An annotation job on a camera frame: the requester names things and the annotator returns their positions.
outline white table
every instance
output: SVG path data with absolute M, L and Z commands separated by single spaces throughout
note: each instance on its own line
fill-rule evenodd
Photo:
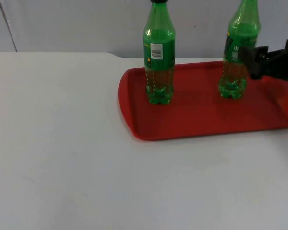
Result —
M 139 141 L 117 88 L 142 65 L 0 53 L 0 230 L 288 230 L 288 129 Z

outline bottle cap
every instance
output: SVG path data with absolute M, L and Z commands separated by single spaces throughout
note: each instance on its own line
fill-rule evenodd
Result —
M 165 3 L 168 0 L 150 0 L 152 3 Z

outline bottle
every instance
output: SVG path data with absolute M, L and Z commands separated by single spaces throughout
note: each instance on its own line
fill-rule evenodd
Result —
M 176 32 L 168 0 L 151 0 L 152 8 L 143 33 L 146 94 L 152 104 L 168 104 L 172 98 Z
M 243 95 L 248 72 L 238 57 L 238 51 L 241 46 L 255 48 L 260 29 L 257 0 L 242 0 L 229 22 L 223 74 L 219 81 L 219 91 L 223 97 L 239 99 Z

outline red tray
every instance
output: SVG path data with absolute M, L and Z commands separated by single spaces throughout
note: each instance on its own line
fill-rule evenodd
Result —
M 288 82 L 248 80 L 242 99 L 226 99 L 217 89 L 222 65 L 176 65 L 169 105 L 148 102 L 144 68 L 126 71 L 119 103 L 131 132 L 142 140 L 163 140 L 288 127 Z

